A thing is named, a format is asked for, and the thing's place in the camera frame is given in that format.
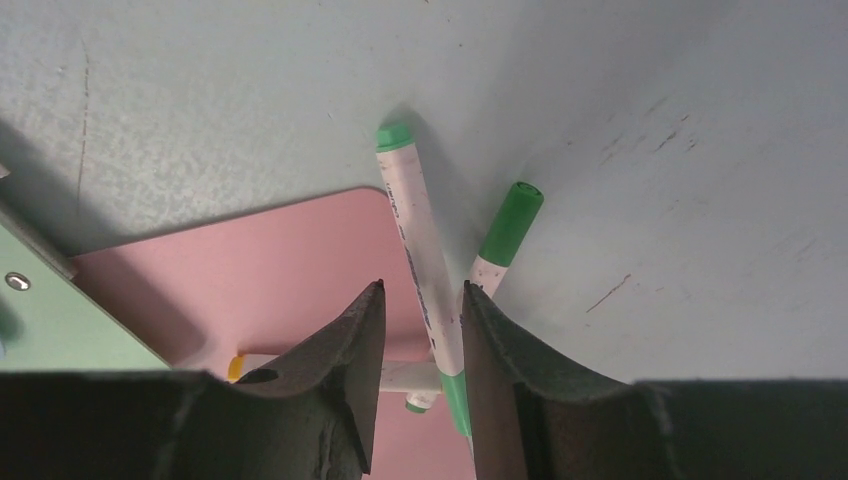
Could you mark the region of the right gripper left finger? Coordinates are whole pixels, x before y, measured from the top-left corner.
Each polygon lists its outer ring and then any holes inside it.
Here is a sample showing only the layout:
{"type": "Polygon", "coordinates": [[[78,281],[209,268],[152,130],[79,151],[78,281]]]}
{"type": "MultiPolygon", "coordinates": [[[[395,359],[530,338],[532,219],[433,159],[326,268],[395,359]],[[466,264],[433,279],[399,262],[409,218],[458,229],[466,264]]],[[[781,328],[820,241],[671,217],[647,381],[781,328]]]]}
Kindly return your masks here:
{"type": "Polygon", "coordinates": [[[206,371],[1,377],[5,479],[359,479],[386,333],[369,284],[332,322],[229,383],[206,371]]]}

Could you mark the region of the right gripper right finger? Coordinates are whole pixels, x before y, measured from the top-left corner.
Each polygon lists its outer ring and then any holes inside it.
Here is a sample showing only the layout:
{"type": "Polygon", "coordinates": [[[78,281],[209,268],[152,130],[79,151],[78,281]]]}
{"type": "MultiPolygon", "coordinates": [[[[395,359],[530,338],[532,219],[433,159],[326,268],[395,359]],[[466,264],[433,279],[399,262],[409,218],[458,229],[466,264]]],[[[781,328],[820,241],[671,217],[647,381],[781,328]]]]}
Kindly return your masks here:
{"type": "Polygon", "coordinates": [[[480,479],[843,479],[843,380],[626,384],[562,355],[466,283],[480,479]]]}

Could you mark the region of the light green cap marker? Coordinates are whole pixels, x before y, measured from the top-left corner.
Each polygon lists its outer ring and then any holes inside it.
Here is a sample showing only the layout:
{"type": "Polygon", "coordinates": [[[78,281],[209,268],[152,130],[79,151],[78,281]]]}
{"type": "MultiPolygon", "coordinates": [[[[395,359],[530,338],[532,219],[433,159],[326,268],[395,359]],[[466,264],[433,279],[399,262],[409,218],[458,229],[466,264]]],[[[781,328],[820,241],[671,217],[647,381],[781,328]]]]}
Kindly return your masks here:
{"type": "Polygon", "coordinates": [[[400,122],[376,132],[376,158],[454,424],[471,436],[457,293],[451,288],[419,153],[400,122]]]}

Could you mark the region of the pink clipboard sheet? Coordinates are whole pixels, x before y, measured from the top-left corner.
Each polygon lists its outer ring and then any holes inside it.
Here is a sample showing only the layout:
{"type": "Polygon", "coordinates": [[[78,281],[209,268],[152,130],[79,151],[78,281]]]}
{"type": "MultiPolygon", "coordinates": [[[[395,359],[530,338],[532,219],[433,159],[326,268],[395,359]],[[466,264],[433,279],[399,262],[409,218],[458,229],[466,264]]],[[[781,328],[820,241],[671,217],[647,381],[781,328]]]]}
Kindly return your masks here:
{"type": "Polygon", "coordinates": [[[387,196],[356,188],[78,255],[75,284],[169,364],[220,378],[280,355],[385,289],[384,357],[429,340],[387,196]]]}

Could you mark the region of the green clipboard sheet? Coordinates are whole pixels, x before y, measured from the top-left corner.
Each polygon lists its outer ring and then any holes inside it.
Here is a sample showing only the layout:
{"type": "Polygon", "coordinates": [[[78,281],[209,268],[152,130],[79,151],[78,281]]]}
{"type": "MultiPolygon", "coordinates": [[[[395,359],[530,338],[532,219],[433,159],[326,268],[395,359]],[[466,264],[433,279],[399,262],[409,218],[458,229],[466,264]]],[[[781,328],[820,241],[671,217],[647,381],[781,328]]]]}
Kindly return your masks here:
{"type": "Polygon", "coordinates": [[[163,370],[168,365],[1,228],[1,371],[163,370]]]}

